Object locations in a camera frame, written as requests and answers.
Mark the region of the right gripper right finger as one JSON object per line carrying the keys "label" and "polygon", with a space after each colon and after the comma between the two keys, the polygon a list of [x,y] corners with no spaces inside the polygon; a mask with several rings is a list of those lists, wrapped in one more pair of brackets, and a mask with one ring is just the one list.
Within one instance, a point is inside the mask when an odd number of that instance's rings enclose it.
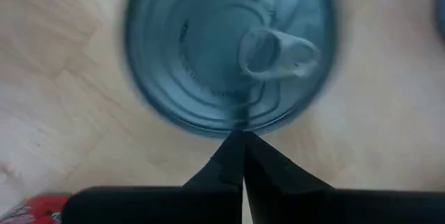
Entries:
{"label": "right gripper right finger", "polygon": [[443,223],[444,193],[338,189],[252,132],[244,180],[254,223]]}

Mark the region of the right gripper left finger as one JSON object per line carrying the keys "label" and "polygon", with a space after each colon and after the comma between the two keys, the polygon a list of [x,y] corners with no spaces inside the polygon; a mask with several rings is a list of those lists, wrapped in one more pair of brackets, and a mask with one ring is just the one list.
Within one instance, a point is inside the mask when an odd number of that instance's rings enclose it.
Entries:
{"label": "right gripper left finger", "polygon": [[65,203],[63,223],[240,223],[243,132],[232,132],[182,186],[94,186]]}

